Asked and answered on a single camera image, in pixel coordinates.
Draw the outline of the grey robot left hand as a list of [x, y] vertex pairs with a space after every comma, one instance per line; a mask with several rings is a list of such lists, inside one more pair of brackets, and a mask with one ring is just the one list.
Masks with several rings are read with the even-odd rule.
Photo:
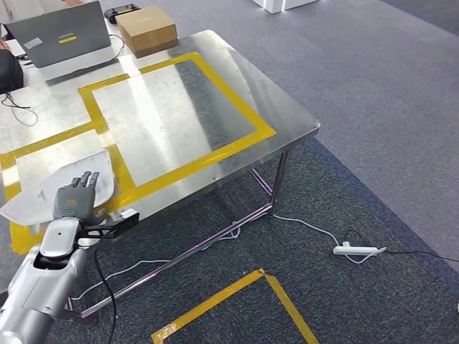
[[85, 171], [72, 179], [70, 184], [57, 190], [53, 206], [53, 218], [75, 218], [85, 225], [99, 225], [106, 217], [106, 209], [94, 213], [96, 185], [99, 172]]

